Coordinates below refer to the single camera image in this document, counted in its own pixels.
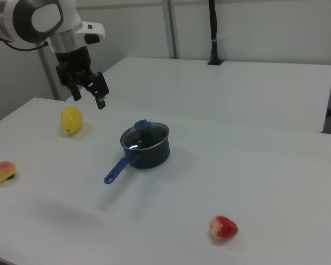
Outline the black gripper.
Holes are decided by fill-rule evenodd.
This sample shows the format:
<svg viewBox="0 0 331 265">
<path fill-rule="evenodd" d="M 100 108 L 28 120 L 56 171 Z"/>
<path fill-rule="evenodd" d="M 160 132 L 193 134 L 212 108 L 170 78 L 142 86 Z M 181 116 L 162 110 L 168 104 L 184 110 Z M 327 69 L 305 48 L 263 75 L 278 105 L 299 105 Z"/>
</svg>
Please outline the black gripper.
<svg viewBox="0 0 331 265">
<path fill-rule="evenodd" d="M 98 109 L 103 109 L 109 88 L 103 74 L 93 73 L 90 69 L 88 48 L 84 46 L 71 52 L 55 53 L 55 56 L 58 61 L 56 71 L 59 80 L 63 86 L 70 89 L 74 101 L 81 99 L 78 86 L 82 86 L 94 97 Z"/>
</svg>

